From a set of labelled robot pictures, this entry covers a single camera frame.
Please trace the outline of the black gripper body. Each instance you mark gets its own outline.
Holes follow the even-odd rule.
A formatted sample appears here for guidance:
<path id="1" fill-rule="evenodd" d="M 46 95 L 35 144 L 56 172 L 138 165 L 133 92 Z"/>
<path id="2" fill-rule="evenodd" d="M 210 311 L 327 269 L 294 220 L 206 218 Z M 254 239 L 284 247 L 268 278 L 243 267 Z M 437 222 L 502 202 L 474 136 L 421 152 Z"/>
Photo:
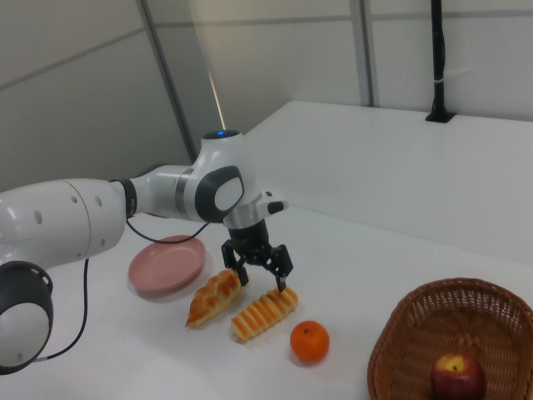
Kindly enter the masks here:
<path id="1" fill-rule="evenodd" d="M 243 258 L 251 265 L 266 266 L 269 263 L 271 245 L 264 219 L 250 227 L 229 229 L 228 232 L 227 259 L 230 266 Z"/>

